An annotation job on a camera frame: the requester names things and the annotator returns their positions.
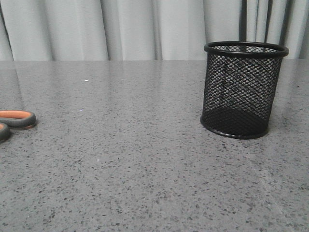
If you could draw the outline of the black stand pole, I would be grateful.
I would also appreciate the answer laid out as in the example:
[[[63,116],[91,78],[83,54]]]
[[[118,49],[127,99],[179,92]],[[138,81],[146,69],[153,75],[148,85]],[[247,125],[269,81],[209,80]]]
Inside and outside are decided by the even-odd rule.
[[[240,1],[239,40],[247,41],[247,0]]]

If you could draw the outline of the light grey curtain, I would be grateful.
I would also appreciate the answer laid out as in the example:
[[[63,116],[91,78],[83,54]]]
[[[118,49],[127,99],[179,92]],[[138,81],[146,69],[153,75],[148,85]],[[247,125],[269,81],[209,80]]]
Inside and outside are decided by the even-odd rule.
[[[0,59],[203,60],[239,41],[240,0],[3,0]],[[306,0],[248,0],[247,41],[309,56]]]

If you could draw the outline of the grey orange handled scissors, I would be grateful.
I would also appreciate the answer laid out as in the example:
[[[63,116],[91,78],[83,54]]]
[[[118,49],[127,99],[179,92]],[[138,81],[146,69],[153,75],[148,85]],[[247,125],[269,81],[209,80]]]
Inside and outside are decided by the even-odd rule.
[[[36,115],[33,112],[23,110],[0,111],[0,141],[7,140],[10,129],[25,129],[36,124]]]

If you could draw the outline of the black mesh pen bucket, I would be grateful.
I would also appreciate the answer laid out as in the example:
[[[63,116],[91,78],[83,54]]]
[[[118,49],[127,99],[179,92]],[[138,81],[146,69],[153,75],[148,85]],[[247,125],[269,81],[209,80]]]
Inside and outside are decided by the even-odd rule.
[[[207,70],[201,124],[236,139],[255,139],[268,131],[285,46],[223,41],[204,46]]]

